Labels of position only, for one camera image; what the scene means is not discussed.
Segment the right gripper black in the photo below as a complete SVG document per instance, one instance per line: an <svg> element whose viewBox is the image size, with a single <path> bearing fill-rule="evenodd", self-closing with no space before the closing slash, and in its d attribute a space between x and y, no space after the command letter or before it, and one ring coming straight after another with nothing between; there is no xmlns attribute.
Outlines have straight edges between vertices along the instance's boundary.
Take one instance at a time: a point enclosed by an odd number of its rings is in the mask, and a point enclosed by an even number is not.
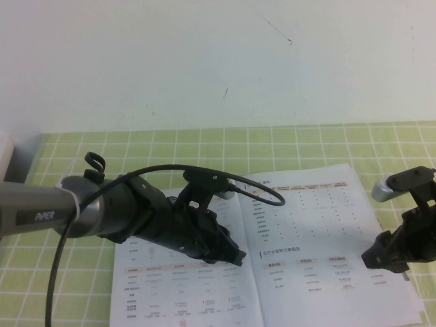
<svg viewBox="0 0 436 327"><path fill-rule="evenodd" d="M397 229L380 233L361 255L368 269L403 273L410 263L435 261L435 201L417 205L401 216L403 222Z"/></svg>

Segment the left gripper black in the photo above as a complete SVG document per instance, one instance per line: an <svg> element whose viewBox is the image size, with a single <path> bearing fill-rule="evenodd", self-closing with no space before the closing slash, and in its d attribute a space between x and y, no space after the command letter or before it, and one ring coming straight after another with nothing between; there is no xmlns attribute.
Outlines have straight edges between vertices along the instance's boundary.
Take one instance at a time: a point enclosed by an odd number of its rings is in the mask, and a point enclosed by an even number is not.
<svg viewBox="0 0 436 327"><path fill-rule="evenodd" d="M136 200L136 211L127 225L127 237L178 251L209 264L227 262L241 267L246 253L218 224L217 214L208 209L215 194L229 189L220 176L186 176L187 185L178 197L168 197L136 176L127 185Z"/></svg>

